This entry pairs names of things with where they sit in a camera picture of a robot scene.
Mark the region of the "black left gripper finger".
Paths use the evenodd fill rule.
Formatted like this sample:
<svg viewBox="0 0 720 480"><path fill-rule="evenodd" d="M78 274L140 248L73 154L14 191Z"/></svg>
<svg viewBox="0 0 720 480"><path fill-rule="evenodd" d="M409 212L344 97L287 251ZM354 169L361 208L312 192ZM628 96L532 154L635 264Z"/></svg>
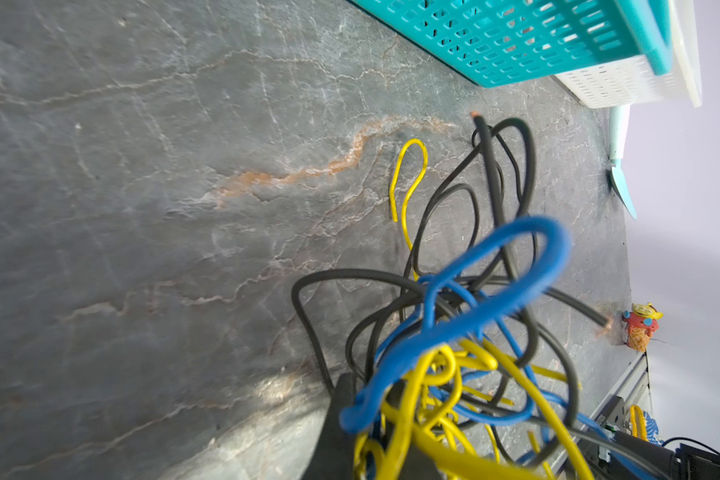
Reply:
<svg viewBox="0 0 720 480"><path fill-rule="evenodd" d="M350 480L354 478L355 436L342 429L339 414L353 404L355 379L344 373L335 385L314 452L301 478Z"/></svg>

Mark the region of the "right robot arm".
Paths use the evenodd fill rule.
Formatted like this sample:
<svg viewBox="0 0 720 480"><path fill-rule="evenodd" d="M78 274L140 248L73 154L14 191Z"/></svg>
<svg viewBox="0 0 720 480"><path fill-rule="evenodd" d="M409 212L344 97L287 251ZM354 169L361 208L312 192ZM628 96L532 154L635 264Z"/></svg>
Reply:
<svg viewBox="0 0 720 480"><path fill-rule="evenodd" d="M589 438L578 446L596 479L720 479L720 455L683 443L675 450L654 445L627 433L610 432L611 446Z"/></svg>

